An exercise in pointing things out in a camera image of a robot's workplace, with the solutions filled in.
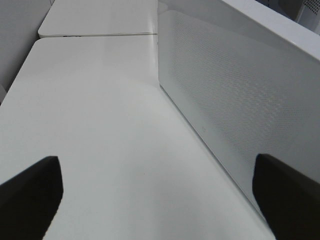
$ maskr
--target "desk surface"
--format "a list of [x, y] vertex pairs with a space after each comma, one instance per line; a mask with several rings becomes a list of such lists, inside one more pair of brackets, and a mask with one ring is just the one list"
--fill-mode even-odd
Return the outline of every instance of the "desk surface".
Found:
[[55, 0], [41, 38], [157, 33], [157, 0]]
[[274, 239], [159, 87], [156, 37], [36, 42], [0, 107], [0, 183], [59, 157], [45, 240]]

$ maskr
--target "perforated panel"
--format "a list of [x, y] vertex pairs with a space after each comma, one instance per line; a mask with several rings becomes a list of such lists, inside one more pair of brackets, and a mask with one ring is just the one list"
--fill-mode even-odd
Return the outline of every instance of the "perforated panel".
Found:
[[305, 0], [304, 5], [309, 8], [315, 15], [320, 10], [320, 0]]
[[188, 2], [159, 16], [164, 90], [254, 205], [259, 153], [319, 178], [302, 137], [319, 131], [319, 62], [220, 1]]

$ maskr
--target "small hole pattern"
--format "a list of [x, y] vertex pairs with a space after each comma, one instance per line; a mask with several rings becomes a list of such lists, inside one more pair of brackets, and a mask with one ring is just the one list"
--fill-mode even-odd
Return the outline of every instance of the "small hole pattern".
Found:
[[[161, 78], [161, 85], [255, 205], [251, 187], [257, 154], [285, 156], [308, 107], [288, 85], [281, 87], [271, 74], [275, 69], [262, 74], [261, 63], [251, 60], [255, 54], [267, 58], [266, 45], [182, 13], [170, 17], [172, 35], [165, 40], [172, 45], [165, 61], [171, 64], [165, 72], [171, 77]], [[247, 55], [240, 49], [246, 46]]]
[[305, 0], [304, 5], [315, 15], [318, 15], [318, 12], [320, 10], [320, 0]]

